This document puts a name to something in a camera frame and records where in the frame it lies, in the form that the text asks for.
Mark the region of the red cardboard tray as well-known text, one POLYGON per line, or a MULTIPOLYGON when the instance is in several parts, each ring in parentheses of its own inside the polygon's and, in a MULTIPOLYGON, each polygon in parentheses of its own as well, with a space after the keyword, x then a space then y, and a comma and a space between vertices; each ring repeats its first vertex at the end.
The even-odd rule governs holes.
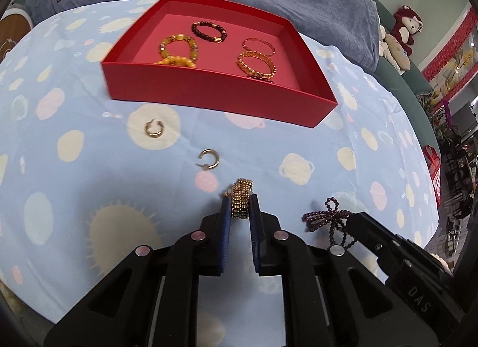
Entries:
POLYGON ((198 107, 317 126, 338 103, 313 53, 285 18, 226 0, 159 0, 101 63, 112 99, 198 107), (195 66, 163 65, 160 44, 173 35, 198 46, 195 66), (237 65, 244 39, 274 45, 270 81, 237 65))

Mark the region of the gold braided bangle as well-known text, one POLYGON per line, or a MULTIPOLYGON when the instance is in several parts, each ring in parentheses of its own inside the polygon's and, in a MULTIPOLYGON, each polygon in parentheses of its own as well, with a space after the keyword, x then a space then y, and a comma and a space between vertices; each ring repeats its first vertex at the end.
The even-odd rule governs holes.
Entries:
POLYGON ((263 81, 272 80, 277 72, 275 63, 258 51, 243 51, 237 58, 237 65, 248 77, 263 81))

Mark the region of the beige plush toy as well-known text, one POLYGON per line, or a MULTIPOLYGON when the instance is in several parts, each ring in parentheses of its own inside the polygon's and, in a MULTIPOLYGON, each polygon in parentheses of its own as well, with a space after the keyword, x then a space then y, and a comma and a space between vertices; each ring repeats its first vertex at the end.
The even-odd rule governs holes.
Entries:
POLYGON ((384 57, 397 71, 403 75, 411 68, 411 62, 398 40, 387 33, 386 28, 380 24, 379 28, 379 56, 384 57))

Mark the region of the gold hoop earring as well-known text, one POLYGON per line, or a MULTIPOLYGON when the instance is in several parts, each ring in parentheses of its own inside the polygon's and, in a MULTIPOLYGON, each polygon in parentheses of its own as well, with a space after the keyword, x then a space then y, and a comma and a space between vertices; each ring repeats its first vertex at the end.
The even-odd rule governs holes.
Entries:
POLYGON ((149 120, 144 127, 144 132, 150 138, 159 138, 163 135, 165 126, 162 121, 153 118, 149 120))
POLYGON ((198 155, 198 162, 196 166, 203 171, 214 170, 220 165, 220 154, 215 149, 204 149, 198 155))

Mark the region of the blue patterned tablecloth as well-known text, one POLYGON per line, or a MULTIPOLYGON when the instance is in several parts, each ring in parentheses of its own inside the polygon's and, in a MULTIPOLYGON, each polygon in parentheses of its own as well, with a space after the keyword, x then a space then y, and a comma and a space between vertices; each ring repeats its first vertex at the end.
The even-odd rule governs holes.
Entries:
POLYGON ((151 6, 90 4, 36 26, 1 63, 1 280, 57 322, 136 246, 175 243, 237 179, 306 243, 303 214, 333 196, 426 245, 438 226, 412 123, 381 82, 305 37, 338 106, 313 129, 165 104, 113 101, 100 62, 151 6), (156 118, 159 138, 144 132, 156 118), (204 149, 220 154, 210 171, 204 149))

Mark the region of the thin red bangle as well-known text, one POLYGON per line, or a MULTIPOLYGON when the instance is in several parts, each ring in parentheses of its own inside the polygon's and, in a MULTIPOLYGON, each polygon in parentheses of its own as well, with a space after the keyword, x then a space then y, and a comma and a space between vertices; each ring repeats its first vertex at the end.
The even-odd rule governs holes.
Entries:
POLYGON ((273 44, 265 39, 249 37, 243 40, 242 47, 246 51, 256 51, 266 57, 272 57, 276 54, 276 49, 273 44))

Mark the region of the gold wrist watch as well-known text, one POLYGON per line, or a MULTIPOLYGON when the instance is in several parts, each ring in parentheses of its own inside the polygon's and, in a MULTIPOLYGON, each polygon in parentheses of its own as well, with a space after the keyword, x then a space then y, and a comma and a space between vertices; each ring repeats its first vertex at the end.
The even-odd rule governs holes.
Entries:
POLYGON ((238 179, 223 194, 230 199, 231 217, 235 219, 249 218, 249 198, 252 195, 253 181, 238 179))

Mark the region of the dark red garnet bead strand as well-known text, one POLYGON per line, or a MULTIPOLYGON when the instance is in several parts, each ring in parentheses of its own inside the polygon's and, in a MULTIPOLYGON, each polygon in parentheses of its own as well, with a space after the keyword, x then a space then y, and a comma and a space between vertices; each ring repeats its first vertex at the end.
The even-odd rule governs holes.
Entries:
POLYGON ((301 220, 305 223, 307 232, 315 232, 322 228, 328 228, 328 246, 339 246, 344 250, 350 249, 357 243, 357 240, 348 233, 346 228, 347 219, 353 213, 342 210, 339 201, 334 197, 328 197, 324 203, 326 209, 305 213, 301 220))

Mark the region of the red paper bag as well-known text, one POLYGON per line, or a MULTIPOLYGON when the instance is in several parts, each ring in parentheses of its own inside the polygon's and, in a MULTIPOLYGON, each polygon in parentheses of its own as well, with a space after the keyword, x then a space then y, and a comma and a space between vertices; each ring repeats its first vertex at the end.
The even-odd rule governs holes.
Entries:
POLYGON ((433 185, 433 192, 437 205, 441 204, 441 158, 433 146, 427 145, 422 148, 430 178, 433 185))

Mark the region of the red monkey plush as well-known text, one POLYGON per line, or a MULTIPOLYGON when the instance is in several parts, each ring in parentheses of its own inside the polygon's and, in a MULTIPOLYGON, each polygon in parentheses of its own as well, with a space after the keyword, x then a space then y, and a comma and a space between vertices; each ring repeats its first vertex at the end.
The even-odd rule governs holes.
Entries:
POLYGON ((408 5, 403 5, 394 14, 395 25, 391 30, 408 56, 412 55, 412 45, 415 43, 413 36, 423 29, 420 16, 408 5))

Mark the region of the round wooden charger table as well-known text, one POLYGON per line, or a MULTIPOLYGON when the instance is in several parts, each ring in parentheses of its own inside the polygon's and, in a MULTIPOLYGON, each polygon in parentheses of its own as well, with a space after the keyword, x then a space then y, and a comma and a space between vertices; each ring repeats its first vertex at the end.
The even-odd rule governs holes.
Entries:
POLYGON ((32 30, 32 27, 32 20, 25 10, 10 8, 4 13, 0 21, 1 61, 32 30))

